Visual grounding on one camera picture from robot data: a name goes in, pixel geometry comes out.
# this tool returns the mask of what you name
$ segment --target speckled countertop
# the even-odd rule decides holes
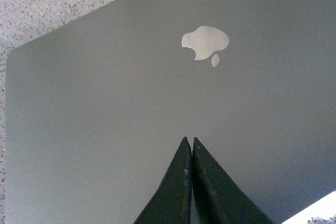
[[[0,0],[0,220],[5,223],[5,93],[7,55],[113,0]]]

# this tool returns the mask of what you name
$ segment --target silver laptop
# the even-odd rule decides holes
[[[336,189],[335,26],[335,0],[116,0],[18,48],[7,223],[133,223],[184,136],[282,223]]]

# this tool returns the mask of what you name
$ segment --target dark green object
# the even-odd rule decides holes
[[[273,223],[239,189],[197,138],[193,147],[193,190],[202,224]]]
[[[189,224],[191,168],[191,149],[185,137],[159,188],[134,224]]]

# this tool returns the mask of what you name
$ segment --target apple logo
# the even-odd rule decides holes
[[[210,26],[200,26],[196,31],[182,37],[182,47],[193,49],[196,53],[195,60],[205,60],[228,45],[229,37],[221,30]],[[219,56],[215,54],[211,64],[216,67],[218,63]]]

